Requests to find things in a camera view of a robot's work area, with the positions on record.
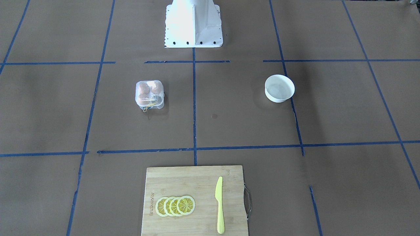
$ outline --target white bowl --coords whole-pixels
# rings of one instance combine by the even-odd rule
[[[294,94],[293,82],[283,75],[272,75],[265,81],[265,95],[273,102],[284,102]]]

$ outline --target cutting board handle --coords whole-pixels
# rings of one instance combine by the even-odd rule
[[[249,192],[245,183],[244,183],[244,205],[245,205],[245,212],[247,213],[247,220],[249,220],[249,214],[252,211],[252,199],[251,199],[251,193]]]

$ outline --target knife handle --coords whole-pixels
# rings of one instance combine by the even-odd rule
[[[225,232],[225,219],[223,217],[223,203],[219,201],[219,207],[217,212],[217,232],[223,234]]]

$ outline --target plastic egg container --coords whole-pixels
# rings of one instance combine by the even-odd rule
[[[136,103],[143,111],[163,108],[164,96],[163,85],[159,80],[139,81],[136,84]]]

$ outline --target metal handle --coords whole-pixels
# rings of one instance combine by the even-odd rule
[[[248,198],[249,198],[249,211],[247,212],[247,210],[245,209],[245,212],[247,213],[247,220],[249,220],[249,214],[252,211],[252,199],[251,199],[251,193],[247,189],[247,186],[245,185],[245,183],[244,183],[244,188],[245,188],[245,191],[248,193]]]

